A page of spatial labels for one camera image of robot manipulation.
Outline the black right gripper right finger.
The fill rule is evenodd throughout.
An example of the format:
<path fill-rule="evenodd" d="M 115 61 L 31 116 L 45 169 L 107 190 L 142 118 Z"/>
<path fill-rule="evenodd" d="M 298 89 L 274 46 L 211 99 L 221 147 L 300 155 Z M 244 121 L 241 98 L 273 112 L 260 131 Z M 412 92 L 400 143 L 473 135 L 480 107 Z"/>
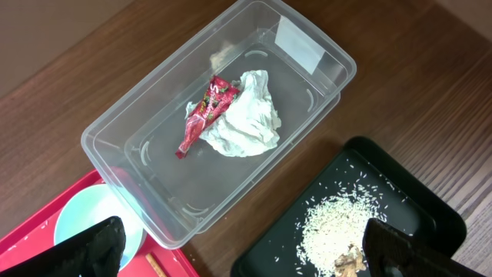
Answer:
<path fill-rule="evenodd" d="M 379 219 L 369 219 L 363 250 L 371 277 L 484 277 Z"/>

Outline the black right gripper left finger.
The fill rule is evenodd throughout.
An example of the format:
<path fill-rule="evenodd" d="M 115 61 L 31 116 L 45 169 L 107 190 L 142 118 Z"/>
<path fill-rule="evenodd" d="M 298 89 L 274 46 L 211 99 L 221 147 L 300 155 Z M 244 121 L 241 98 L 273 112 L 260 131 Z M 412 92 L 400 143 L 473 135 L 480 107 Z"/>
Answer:
<path fill-rule="evenodd" d="M 1 272 L 1 277 L 116 277 L 125 249 L 122 220 L 112 216 Z"/>

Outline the small green bowl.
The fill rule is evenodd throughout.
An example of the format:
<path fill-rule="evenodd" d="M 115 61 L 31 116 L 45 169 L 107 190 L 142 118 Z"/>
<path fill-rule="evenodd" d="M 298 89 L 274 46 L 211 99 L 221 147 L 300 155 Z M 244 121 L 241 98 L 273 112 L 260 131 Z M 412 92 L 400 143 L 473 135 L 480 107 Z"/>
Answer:
<path fill-rule="evenodd" d="M 57 245 L 111 216 L 119 217 L 125 229 L 126 243 L 120 261 L 121 271 L 136 256 L 146 232 L 137 217 L 120 203 L 106 184 L 82 189 L 68 201 L 55 224 L 54 243 Z"/>

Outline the wooden chopstick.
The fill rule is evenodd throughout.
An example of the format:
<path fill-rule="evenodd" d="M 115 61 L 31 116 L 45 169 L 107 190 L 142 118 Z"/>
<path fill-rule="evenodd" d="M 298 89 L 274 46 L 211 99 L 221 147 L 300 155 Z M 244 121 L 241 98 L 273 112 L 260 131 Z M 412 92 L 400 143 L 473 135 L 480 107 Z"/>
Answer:
<path fill-rule="evenodd" d="M 167 277 L 151 253 L 148 253 L 145 258 L 158 277 Z"/>

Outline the red plastic tray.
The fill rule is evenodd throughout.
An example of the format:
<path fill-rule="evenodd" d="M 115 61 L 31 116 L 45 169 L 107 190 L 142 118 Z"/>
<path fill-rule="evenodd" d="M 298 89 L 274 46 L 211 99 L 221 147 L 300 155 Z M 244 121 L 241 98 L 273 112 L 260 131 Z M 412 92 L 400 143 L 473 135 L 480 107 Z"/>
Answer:
<path fill-rule="evenodd" d="M 54 245 L 55 223 L 68 200 L 82 189 L 103 181 L 97 171 L 89 172 L 4 236 L 1 239 L 1 270 L 4 271 L 50 249 Z M 118 275 L 120 277 L 156 276 L 152 264 L 146 259 L 147 254 L 152 255 L 155 264 L 167 277 L 198 277 L 198 273 L 181 250 L 164 249 L 150 236 L 145 239 L 136 257 Z"/>

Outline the white napkin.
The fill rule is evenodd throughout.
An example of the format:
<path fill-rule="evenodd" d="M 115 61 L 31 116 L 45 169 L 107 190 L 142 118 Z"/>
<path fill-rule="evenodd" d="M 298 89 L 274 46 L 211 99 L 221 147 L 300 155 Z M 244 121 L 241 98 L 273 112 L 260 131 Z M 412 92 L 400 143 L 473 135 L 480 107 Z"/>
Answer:
<path fill-rule="evenodd" d="M 238 81 L 229 83 L 240 90 L 238 97 L 199 139 L 227 157 L 255 156 L 276 148 L 281 120 L 268 91 L 268 73 L 247 71 Z M 187 104 L 185 119 L 197 104 Z"/>

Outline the red snack wrapper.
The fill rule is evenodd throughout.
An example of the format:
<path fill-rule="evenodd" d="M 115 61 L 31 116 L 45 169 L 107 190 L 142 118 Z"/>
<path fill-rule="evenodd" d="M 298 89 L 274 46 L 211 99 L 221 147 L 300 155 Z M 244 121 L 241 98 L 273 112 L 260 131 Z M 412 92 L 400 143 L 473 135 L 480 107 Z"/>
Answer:
<path fill-rule="evenodd" d="M 183 159 L 201 133 L 228 110 L 239 93 L 238 88 L 224 79 L 216 75 L 211 78 L 202 100 L 186 118 L 184 140 L 175 153 L 179 159 Z"/>

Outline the black waste tray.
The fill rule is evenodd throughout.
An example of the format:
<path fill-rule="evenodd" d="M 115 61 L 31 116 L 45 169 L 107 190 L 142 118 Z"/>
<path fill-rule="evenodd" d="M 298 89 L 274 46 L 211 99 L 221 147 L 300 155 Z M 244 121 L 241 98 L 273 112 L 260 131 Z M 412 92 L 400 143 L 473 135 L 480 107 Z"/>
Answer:
<path fill-rule="evenodd" d="M 230 275 L 319 276 L 301 253 L 302 232 L 315 206 L 340 197 L 367 203 L 380 220 L 447 257 L 452 257 L 466 238 L 464 220 L 447 203 L 376 143 L 354 137 L 236 259 Z"/>

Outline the rice and food scraps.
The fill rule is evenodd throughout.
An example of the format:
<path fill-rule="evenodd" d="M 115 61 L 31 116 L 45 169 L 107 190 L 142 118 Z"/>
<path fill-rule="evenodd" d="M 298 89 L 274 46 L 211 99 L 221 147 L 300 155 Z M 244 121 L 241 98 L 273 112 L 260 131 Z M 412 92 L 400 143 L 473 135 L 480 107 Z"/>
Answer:
<path fill-rule="evenodd" d="M 368 270 L 362 249 L 362 240 L 367 221 L 371 218 L 388 220 L 389 203 L 395 196 L 399 203 L 408 197 L 394 183 L 376 175 L 378 185 L 366 172 L 335 169 L 327 174 L 326 181 L 317 187 L 330 195 L 307 201 L 304 220 L 295 223 L 301 232 L 300 242 L 295 246 L 294 273 L 306 276 L 310 266 L 314 276 L 356 276 Z"/>

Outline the clear plastic bin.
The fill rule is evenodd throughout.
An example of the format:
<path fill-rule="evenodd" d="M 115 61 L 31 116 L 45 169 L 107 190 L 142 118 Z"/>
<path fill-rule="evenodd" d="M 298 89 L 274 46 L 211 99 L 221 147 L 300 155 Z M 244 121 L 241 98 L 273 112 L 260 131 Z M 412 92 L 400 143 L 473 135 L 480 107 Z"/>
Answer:
<path fill-rule="evenodd" d="M 282 1 L 239 1 L 84 131 L 162 247 L 206 231 L 337 104 L 356 63 Z"/>

